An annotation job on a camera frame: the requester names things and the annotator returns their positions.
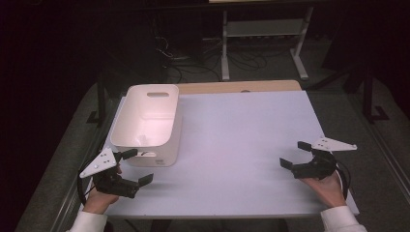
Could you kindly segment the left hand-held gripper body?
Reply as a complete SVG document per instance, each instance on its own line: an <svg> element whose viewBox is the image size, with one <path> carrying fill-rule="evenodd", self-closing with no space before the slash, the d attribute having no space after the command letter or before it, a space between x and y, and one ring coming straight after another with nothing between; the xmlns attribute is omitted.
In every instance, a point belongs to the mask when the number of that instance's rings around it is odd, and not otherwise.
<svg viewBox="0 0 410 232"><path fill-rule="evenodd" d="M120 176L118 164L122 158L121 153L104 148L90 161L85 162L85 166L79 170L79 178L92 177L99 192L134 198L139 191L139 183Z"/></svg>

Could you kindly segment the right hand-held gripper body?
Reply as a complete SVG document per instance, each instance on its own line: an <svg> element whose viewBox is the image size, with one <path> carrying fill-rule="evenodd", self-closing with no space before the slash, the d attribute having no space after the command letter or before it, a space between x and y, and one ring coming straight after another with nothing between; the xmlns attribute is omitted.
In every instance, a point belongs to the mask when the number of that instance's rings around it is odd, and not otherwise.
<svg viewBox="0 0 410 232"><path fill-rule="evenodd" d="M312 160L308 163L293 164L291 172L295 179L324 179L337 170L337 159L333 152L356 151L356 144L349 144L328 137L320 137L313 144Z"/></svg>

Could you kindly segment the white plastic storage basket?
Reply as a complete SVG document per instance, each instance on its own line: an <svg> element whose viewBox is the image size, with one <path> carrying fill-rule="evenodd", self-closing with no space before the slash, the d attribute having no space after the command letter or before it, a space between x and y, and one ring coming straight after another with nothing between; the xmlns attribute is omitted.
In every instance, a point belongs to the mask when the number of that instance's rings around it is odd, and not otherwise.
<svg viewBox="0 0 410 232"><path fill-rule="evenodd" d="M127 159L133 166L170 166L178 156L182 123L176 85L135 85L117 111L109 141L119 152L138 150L135 157ZM138 145L136 137L142 134L147 136L148 146Z"/></svg>

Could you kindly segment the person's right hand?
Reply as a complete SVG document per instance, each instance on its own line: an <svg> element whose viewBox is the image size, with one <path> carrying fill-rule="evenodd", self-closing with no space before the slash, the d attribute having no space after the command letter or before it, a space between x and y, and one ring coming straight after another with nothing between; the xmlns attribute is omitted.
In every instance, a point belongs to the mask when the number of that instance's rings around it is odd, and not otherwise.
<svg viewBox="0 0 410 232"><path fill-rule="evenodd" d="M328 208L346 206L346 200L336 171L322 180L304 178L302 182L308 185Z"/></svg>

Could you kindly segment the person's left hand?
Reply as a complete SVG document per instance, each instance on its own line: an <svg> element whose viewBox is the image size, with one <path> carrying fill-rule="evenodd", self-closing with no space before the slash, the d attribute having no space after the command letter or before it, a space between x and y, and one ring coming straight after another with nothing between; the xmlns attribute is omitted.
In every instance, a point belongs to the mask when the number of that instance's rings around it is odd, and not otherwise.
<svg viewBox="0 0 410 232"><path fill-rule="evenodd" d="M93 188L88 194L85 206L83 207L83 212L103 215L108 207L118 200L118 195L99 192Z"/></svg>

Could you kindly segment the white table board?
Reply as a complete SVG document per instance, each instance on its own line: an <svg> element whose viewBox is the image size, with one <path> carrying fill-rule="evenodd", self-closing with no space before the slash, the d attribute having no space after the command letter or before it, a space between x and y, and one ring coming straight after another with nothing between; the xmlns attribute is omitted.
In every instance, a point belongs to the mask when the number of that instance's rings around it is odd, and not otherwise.
<svg viewBox="0 0 410 232"><path fill-rule="evenodd" d="M118 218L297 218L324 204L279 164L305 163L324 132L304 91L184 95L179 155L169 167L133 167L153 182L120 198L107 214Z"/></svg>

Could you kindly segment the person's left white sleeve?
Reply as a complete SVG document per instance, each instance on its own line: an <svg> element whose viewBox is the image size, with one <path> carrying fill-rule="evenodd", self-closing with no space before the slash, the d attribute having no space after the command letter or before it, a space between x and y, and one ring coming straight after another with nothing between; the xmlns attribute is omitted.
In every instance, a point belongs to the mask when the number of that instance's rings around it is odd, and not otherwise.
<svg viewBox="0 0 410 232"><path fill-rule="evenodd" d="M106 215L79 212L72 227L66 232L103 232L106 223Z"/></svg>

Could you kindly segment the person's white sleeve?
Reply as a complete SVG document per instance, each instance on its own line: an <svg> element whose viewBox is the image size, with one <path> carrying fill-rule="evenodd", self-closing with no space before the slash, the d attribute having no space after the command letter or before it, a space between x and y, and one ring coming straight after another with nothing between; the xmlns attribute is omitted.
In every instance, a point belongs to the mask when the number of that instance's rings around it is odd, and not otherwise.
<svg viewBox="0 0 410 232"><path fill-rule="evenodd" d="M367 232L348 206L338 206L320 213L324 232Z"/></svg>
<svg viewBox="0 0 410 232"><path fill-rule="evenodd" d="M66 232L103 232L106 223L106 215L79 212L72 227Z"/></svg>

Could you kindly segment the black metal stand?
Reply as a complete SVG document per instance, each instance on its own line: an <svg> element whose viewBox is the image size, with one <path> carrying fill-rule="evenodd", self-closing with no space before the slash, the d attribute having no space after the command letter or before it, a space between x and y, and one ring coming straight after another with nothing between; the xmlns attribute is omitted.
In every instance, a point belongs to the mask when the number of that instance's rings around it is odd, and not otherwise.
<svg viewBox="0 0 410 232"><path fill-rule="evenodd" d="M97 78L97 100L98 109L90 113L86 123L96 124L98 127L100 127L103 124L106 116L104 77L102 73Z"/></svg>
<svg viewBox="0 0 410 232"><path fill-rule="evenodd" d="M364 77L364 98L363 98L363 114L367 121L374 124L376 121L389 120L389 116L386 114L381 106L372 105L373 97L373 76L370 71L370 67L365 67Z"/></svg>

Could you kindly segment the person's right white sleeve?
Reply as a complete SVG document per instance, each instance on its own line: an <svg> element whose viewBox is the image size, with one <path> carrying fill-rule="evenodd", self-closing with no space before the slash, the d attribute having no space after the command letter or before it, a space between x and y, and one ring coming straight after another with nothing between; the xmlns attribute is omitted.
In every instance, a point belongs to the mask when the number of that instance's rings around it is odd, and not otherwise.
<svg viewBox="0 0 410 232"><path fill-rule="evenodd" d="M348 206L338 206L320 213L324 232L367 232Z"/></svg>

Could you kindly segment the wooden table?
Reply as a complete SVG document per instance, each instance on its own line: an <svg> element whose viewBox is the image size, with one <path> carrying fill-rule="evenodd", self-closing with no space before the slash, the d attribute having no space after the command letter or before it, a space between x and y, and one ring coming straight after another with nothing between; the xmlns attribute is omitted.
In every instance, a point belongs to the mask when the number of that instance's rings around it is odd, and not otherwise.
<svg viewBox="0 0 410 232"><path fill-rule="evenodd" d="M260 80L178 84L181 95L245 92L301 91L296 80Z"/></svg>

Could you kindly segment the white metal stand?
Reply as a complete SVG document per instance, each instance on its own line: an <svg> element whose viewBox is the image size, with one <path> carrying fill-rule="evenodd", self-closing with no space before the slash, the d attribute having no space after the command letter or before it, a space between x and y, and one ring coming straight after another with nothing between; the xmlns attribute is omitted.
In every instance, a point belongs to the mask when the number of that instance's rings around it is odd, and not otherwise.
<svg viewBox="0 0 410 232"><path fill-rule="evenodd" d="M221 79L228 81L229 65L227 56L227 39L259 36L298 36L296 45L289 49L294 65L302 80L308 80L308 73L300 57L305 37L308 31L313 7L309 7L304 18L271 19L252 21L229 21L227 11L223 12L222 19L222 53Z"/></svg>

